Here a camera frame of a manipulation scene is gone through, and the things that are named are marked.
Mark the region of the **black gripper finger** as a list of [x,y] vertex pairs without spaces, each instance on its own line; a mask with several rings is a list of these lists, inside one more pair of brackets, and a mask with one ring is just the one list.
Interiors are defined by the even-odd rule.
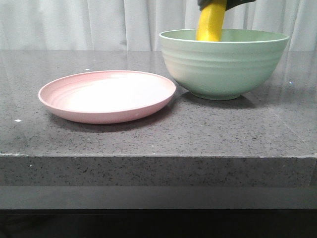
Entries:
[[246,3],[250,3],[250,2],[254,2],[255,0],[227,0],[227,4],[226,4],[226,10],[230,10],[236,6],[242,5],[242,4],[246,4]]
[[213,0],[197,0],[197,5],[199,6],[199,10],[202,11],[205,7],[211,4]]

